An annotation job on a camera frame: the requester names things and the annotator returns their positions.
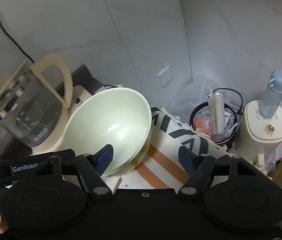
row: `orange stripe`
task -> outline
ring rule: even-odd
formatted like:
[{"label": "orange stripe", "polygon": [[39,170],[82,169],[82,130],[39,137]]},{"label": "orange stripe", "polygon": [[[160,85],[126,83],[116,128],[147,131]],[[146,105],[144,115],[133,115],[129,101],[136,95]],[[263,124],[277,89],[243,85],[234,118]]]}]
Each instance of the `orange stripe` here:
[{"label": "orange stripe", "polygon": [[143,163],[136,167],[136,171],[154,188],[170,188],[162,180],[160,180],[152,171],[150,171]]},{"label": "orange stripe", "polygon": [[185,182],[189,179],[189,176],[185,171],[179,168],[173,161],[171,161],[151,144],[148,150],[148,155],[182,184],[185,184]]}]

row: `glass kettle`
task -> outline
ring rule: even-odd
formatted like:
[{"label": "glass kettle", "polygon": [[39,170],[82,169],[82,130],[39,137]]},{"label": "glass kettle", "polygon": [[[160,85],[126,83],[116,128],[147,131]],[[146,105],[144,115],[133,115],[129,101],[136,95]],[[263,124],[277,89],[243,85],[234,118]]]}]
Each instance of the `glass kettle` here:
[{"label": "glass kettle", "polygon": [[[62,75],[64,99],[41,74],[49,66]],[[0,125],[34,154],[49,151],[63,134],[72,93],[70,70],[56,53],[35,64],[25,60],[0,80]]]}]

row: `blue gripper pad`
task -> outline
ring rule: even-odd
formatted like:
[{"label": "blue gripper pad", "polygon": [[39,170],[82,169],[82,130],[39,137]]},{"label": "blue gripper pad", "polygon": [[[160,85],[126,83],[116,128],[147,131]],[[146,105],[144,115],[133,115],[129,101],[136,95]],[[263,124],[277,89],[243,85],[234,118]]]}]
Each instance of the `blue gripper pad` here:
[{"label": "blue gripper pad", "polygon": [[111,144],[107,144],[92,156],[92,166],[96,170],[97,174],[101,176],[112,160],[113,146]]},{"label": "blue gripper pad", "polygon": [[193,159],[198,156],[191,152],[187,147],[181,146],[179,148],[178,158],[185,172],[191,177],[195,171]]}]

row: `bowl rim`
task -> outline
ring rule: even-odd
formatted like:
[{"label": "bowl rim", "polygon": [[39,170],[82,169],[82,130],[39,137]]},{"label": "bowl rim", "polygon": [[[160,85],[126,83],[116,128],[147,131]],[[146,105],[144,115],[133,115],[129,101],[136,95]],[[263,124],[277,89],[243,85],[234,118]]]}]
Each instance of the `bowl rim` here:
[{"label": "bowl rim", "polygon": [[64,140],[64,137],[65,137],[65,133],[67,131],[67,128],[69,126],[69,123],[71,122],[72,118],[75,116],[75,114],[78,112],[78,110],[83,107],[85,104],[87,104],[87,102],[89,102],[92,98],[94,97],[97,97],[101,94],[105,94],[105,93],[111,93],[112,91],[117,91],[117,90],[125,90],[125,91],[129,91],[129,92],[133,92],[135,93],[136,95],[138,95],[142,100],[143,102],[145,103],[147,109],[148,109],[148,127],[147,127],[147,130],[146,130],[146,133],[145,133],[145,136],[142,140],[142,142],[140,143],[139,147],[137,148],[137,150],[133,153],[133,155],[131,156],[131,158],[129,158],[124,164],[122,164],[121,166],[119,166],[117,169],[111,171],[111,172],[107,172],[107,173],[104,173],[103,176],[109,176],[109,175],[112,175],[114,173],[116,173],[119,169],[121,169],[124,165],[126,165],[127,163],[130,163],[136,156],[137,154],[141,151],[142,147],[144,146],[144,144],[146,143],[146,140],[149,136],[149,133],[150,133],[150,130],[151,130],[151,125],[152,125],[152,113],[151,113],[151,108],[150,108],[150,105],[149,105],[149,102],[146,100],[146,98],[138,91],[134,90],[134,89],[131,89],[131,88],[125,88],[125,87],[118,87],[118,88],[110,88],[110,89],[106,89],[106,90],[103,90],[95,95],[93,95],[92,97],[90,97],[89,99],[87,99],[86,101],[84,101],[79,107],[78,109],[76,109],[76,111],[72,114],[72,116],[69,118],[65,128],[64,128],[64,132],[63,132],[63,136],[62,136],[62,142]]}]

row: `blue bottle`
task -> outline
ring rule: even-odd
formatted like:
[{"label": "blue bottle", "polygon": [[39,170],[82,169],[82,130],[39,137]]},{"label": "blue bottle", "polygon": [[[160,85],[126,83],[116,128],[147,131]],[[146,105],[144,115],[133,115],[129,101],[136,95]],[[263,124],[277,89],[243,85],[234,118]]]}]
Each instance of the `blue bottle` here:
[{"label": "blue bottle", "polygon": [[262,103],[259,107],[260,115],[265,119],[270,119],[277,111],[282,100],[282,71],[275,70],[266,87]]}]

